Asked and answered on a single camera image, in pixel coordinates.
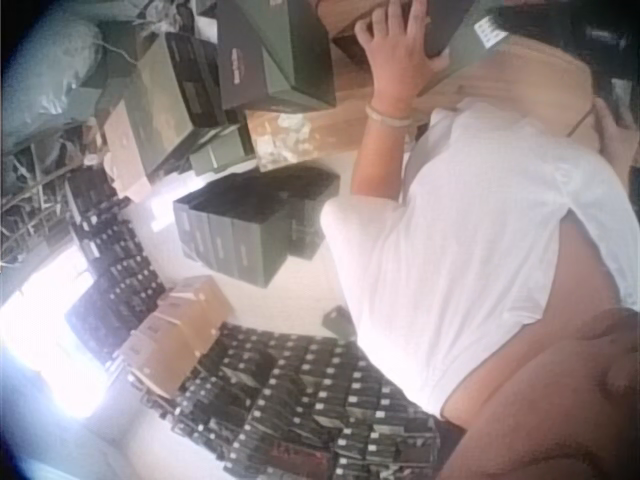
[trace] man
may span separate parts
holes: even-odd
[[[597,101],[605,159],[467,101],[434,112],[403,179],[412,101],[447,63],[424,56],[426,12],[414,0],[405,26],[392,0],[372,32],[356,27],[370,119],[352,195],[328,202],[322,225],[361,348],[410,400],[472,430],[601,312],[638,310],[640,230],[625,191],[638,137]],[[564,395],[557,387],[547,394]]]

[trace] white t-shirt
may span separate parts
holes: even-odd
[[[405,181],[403,203],[338,197],[321,220],[360,347],[427,412],[542,317],[569,209],[638,309],[640,229],[599,155],[468,103],[434,112]]]

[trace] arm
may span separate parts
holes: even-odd
[[[424,55],[427,1],[414,0],[408,25],[400,1],[374,11],[356,24],[356,35],[367,53],[373,72],[371,107],[385,117],[404,120],[411,116],[413,100],[448,58],[429,60]],[[351,193],[397,200],[402,185],[402,157],[407,128],[391,127],[369,119],[353,171]]]

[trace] hand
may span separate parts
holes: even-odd
[[[607,104],[596,98],[593,102],[596,111],[596,124],[600,134],[602,156],[611,164],[620,179],[628,183],[629,168],[638,150],[640,132],[633,122],[629,109],[621,113],[621,125],[616,124]]]
[[[373,24],[373,35],[368,30],[369,22]],[[356,36],[373,72],[371,105],[383,115],[408,117],[418,93],[449,64],[448,52],[434,59],[425,56],[426,24],[427,0],[413,1],[406,27],[400,0],[391,0],[388,9],[380,7],[370,20],[356,24]]]

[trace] white floor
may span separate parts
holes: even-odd
[[[315,163],[340,174],[340,192],[345,194],[354,158],[349,154]],[[312,261],[287,259],[266,289],[213,273],[182,255],[172,202],[202,184],[191,173],[167,177],[154,186],[150,198],[128,209],[143,247],[165,284],[210,274],[234,307],[234,322],[278,332],[330,335],[321,326],[322,316],[344,304],[344,298],[326,242]],[[169,425],[151,411],[140,416],[122,449],[143,480],[230,478],[211,454],[172,433]]]

